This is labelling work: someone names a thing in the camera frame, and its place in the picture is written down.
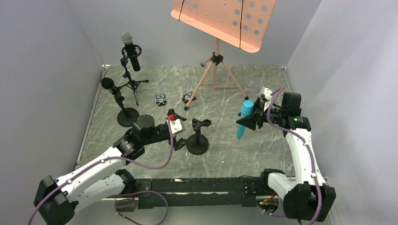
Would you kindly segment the blue microphone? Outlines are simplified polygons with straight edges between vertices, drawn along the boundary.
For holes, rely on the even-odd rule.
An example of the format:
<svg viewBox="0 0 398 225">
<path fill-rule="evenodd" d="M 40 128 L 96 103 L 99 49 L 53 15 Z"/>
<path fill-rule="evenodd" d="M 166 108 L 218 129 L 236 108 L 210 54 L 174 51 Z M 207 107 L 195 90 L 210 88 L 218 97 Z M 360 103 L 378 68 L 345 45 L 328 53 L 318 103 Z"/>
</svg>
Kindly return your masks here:
<svg viewBox="0 0 398 225">
<path fill-rule="evenodd" d="M 241 123 L 238 123 L 237 126 L 237 133 L 236 133 L 236 137 L 238 140 L 240 140 L 245 133 L 245 129 L 246 129 L 246 123 L 247 123 L 247 117 L 249 117 L 254 110 L 254 102 L 252 100 L 245 100 L 241 106 L 240 109 L 240 119 L 243 119 L 243 125 Z"/>
</svg>

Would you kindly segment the black round base mic stand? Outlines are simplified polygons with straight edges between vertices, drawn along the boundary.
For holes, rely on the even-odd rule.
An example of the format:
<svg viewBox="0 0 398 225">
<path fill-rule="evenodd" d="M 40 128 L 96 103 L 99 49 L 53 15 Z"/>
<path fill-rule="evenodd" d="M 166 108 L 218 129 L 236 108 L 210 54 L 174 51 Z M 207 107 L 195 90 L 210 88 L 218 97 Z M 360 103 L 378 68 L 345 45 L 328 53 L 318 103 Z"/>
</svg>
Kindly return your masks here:
<svg viewBox="0 0 398 225">
<path fill-rule="evenodd" d="M 208 150 L 209 142 L 208 139 L 201 134 L 201 128 L 208 127 L 211 124 L 211 120 L 208 119 L 202 121 L 192 119 L 192 128 L 195 134 L 188 138 L 188 142 L 186 144 L 188 152 L 193 155 L 202 155 Z"/>
</svg>

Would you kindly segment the black round base clip stand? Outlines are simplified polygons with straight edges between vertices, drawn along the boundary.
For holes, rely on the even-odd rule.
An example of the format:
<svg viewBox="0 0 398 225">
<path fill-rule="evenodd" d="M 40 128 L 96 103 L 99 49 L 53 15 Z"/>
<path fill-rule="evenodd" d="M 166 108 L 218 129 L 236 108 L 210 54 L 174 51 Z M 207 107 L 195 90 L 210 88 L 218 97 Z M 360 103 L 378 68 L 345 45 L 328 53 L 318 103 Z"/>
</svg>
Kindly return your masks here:
<svg viewBox="0 0 398 225">
<path fill-rule="evenodd" d="M 117 115 L 117 122 L 120 126 L 128 128 L 131 127 L 135 121 L 137 121 L 139 117 L 139 112 L 134 108 L 124 107 L 123 100 L 123 96 L 115 96 L 115 101 L 121 108 L 120 112 Z"/>
</svg>

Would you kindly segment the black microphone orange end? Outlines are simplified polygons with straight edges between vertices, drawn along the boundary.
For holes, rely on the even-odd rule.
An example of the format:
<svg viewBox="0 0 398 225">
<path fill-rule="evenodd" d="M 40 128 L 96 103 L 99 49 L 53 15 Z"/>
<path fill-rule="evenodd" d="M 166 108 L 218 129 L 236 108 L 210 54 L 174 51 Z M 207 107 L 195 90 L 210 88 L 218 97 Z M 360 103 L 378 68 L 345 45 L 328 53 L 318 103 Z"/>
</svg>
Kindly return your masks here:
<svg viewBox="0 0 398 225">
<path fill-rule="evenodd" d="M 124 101 L 120 88 L 115 86 L 113 79 L 104 77 L 100 81 L 102 88 L 108 90 L 115 98 L 116 102 L 120 105 Z"/>
</svg>

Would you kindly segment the black microphone silver mesh head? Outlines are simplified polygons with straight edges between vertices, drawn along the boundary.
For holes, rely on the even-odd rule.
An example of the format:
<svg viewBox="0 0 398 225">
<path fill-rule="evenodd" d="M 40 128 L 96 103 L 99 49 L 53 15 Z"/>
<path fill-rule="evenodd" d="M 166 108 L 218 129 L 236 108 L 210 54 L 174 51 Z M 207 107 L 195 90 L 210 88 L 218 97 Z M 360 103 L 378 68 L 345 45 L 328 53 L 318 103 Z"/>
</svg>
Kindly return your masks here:
<svg viewBox="0 0 398 225">
<path fill-rule="evenodd" d="M 138 72 L 141 70 L 138 57 L 137 57 L 137 52 L 136 52 L 136 47 L 132 42 L 132 35 L 128 32 L 124 32 L 121 34 L 121 40 L 123 41 L 125 45 L 125 50 L 127 52 L 127 56 L 129 57 L 133 70 L 135 72 Z"/>
</svg>

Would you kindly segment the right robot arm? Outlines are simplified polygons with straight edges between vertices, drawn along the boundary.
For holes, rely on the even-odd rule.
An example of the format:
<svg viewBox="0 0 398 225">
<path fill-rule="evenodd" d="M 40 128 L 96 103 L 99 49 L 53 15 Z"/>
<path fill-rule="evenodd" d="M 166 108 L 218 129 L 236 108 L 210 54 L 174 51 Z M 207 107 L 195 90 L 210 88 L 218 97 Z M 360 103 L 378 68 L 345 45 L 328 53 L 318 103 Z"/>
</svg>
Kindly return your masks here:
<svg viewBox="0 0 398 225">
<path fill-rule="evenodd" d="M 336 192 L 322 176 L 312 147 L 311 125 L 301 116 L 301 95 L 285 92 L 282 104 L 276 106 L 277 93 L 268 91 L 256 101 L 247 99 L 241 106 L 237 120 L 237 139 L 245 129 L 255 130 L 264 123 L 282 131 L 291 151 L 295 167 L 295 180 L 278 169 L 264 169 L 260 176 L 241 176 L 245 196 L 261 196 L 267 191 L 282 200 L 283 215 L 299 221 L 323 222 L 336 198 Z"/>
</svg>

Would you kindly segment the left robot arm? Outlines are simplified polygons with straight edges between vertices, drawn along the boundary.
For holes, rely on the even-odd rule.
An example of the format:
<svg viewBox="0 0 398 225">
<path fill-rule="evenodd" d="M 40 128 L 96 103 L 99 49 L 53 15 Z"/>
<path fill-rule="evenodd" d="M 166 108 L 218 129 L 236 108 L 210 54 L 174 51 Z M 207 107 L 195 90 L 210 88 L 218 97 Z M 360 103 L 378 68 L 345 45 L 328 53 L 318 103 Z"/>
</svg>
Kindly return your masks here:
<svg viewBox="0 0 398 225">
<path fill-rule="evenodd" d="M 40 213 L 48 225 L 65 225 L 77 212 L 104 198 L 127 197 L 134 201 L 139 195 L 150 193 L 150 189 L 139 186 L 125 166 L 133 163 L 152 170 L 164 168 L 171 158 L 160 166 L 136 160 L 144 154 L 145 146 L 152 143 L 168 141 L 171 152 L 180 149 L 183 139 L 177 141 L 176 135 L 185 130 L 186 120 L 173 109 L 168 111 L 165 123 L 157 126 L 151 115 L 140 115 L 124 136 L 91 162 L 56 179 L 45 177 L 39 183 L 35 210 L 28 224 Z"/>
</svg>

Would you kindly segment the pink music stand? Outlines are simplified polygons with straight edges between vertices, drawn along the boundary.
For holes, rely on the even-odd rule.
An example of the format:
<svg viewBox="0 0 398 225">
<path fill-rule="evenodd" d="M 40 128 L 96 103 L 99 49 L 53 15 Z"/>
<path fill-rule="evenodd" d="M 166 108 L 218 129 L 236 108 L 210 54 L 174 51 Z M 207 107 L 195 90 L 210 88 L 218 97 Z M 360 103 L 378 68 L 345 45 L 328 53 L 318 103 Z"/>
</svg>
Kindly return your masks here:
<svg viewBox="0 0 398 225">
<path fill-rule="evenodd" d="M 248 53 L 256 53 L 262 46 L 269 20 L 276 6 L 276 0 L 174 0 L 171 16 L 180 22 L 203 31 L 216 39 L 213 55 L 201 63 L 206 66 L 200 81 L 192 92 L 184 110 L 188 110 L 209 70 L 213 69 L 210 86 L 217 88 L 217 67 L 222 64 L 239 88 L 244 98 L 248 95 L 220 54 L 221 41 Z"/>
</svg>

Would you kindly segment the blue owl toy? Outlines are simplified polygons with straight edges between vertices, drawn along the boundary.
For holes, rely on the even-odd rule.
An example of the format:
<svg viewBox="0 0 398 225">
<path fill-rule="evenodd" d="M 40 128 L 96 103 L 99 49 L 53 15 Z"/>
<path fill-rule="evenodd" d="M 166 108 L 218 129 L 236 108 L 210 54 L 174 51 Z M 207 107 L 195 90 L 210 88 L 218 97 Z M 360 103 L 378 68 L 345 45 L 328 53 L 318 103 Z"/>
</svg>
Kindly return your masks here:
<svg viewBox="0 0 398 225">
<path fill-rule="evenodd" d="M 158 95 L 156 95 L 155 102 L 156 102 L 157 106 L 166 105 L 166 103 L 167 103 L 166 94 L 158 94 Z"/>
</svg>

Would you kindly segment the brown owl toy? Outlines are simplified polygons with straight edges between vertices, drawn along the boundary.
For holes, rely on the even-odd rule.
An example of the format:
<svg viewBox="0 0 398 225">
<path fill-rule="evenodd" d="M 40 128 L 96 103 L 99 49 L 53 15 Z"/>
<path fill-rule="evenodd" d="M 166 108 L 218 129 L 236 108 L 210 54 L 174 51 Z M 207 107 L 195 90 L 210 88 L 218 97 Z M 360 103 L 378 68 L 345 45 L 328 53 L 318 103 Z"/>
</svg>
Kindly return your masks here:
<svg viewBox="0 0 398 225">
<path fill-rule="evenodd" d="M 183 94 L 182 96 L 182 101 L 186 104 L 189 102 L 189 100 L 193 98 L 193 100 L 196 100 L 196 97 L 192 97 L 192 91 L 188 92 L 187 94 Z"/>
</svg>

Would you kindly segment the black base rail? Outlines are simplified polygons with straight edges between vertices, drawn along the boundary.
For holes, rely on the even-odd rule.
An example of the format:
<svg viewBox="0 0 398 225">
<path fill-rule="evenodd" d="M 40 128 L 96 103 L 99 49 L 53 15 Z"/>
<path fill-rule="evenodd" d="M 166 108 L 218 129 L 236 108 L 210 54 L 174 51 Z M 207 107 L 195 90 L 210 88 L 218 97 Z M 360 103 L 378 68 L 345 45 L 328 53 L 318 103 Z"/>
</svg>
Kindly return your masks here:
<svg viewBox="0 0 398 225">
<path fill-rule="evenodd" d="M 256 207 L 274 197 L 259 177 L 137 179 L 135 189 L 115 194 L 138 202 L 138 209 L 240 205 Z"/>
</svg>

